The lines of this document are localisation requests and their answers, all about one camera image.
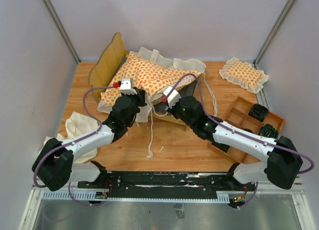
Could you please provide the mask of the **duck print bed cover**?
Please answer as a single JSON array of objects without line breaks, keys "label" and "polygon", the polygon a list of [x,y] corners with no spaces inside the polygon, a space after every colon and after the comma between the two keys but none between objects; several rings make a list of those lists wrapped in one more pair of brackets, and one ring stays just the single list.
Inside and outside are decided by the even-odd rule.
[{"label": "duck print bed cover", "polygon": [[198,59],[169,59],[156,49],[150,51],[141,47],[138,52],[125,53],[115,69],[98,63],[92,70],[98,76],[99,86],[110,86],[123,78],[132,78],[134,85],[147,93],[146,106],[137,114],[136,122],[145,123],[154,117],[164,117],[164,110],[156,110],[164,90],[173,86],[183,75],[193,73],[196,77],[205,74],[206,65]]}]

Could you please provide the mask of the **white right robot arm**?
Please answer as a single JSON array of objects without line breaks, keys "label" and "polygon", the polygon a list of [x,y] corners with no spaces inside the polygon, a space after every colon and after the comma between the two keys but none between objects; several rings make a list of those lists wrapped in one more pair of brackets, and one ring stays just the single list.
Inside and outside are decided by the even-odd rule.
[{"label": "white right robot arm", "polygon": [[236,163],[226,174],[226,185],[237,190],[250,182],[269,181],[289,190],[303,164],[292,141],[282,136],[276,140],[237,128],[208,115],[193,96],[167,98],[168,111],[182,120],[195,135],[213,144],[224,144],[258,159],[256,163]]}]

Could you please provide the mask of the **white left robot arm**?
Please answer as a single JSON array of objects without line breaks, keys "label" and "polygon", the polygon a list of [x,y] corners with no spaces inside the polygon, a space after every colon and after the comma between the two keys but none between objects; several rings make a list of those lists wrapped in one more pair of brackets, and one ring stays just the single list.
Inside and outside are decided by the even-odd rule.
[{"label": "white left robot arm", "polygon": [[103,187],[107,181],[105,168],[95,162],[77,163],[76,160],[122,138],[145,105],[143,90],[137,94],[122,95],[98,128],[72,140],[48,140],[32,166],[33,180],[41,180],[41,187],[52,192],[72,182],[89,182],[96,188]]}]

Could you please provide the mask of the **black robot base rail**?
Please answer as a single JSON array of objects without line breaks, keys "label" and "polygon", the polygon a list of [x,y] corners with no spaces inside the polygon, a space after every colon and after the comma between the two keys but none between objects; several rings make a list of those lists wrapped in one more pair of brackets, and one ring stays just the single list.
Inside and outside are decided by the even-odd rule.
[{"label": "black robot base rail", "polygon": [[93,181],[81,178],[49,184],[42,199],[75,200],[83,205],[106,201],[241,205],[256,189],[255,183],[232,183],[225,173],[102,170]]}]

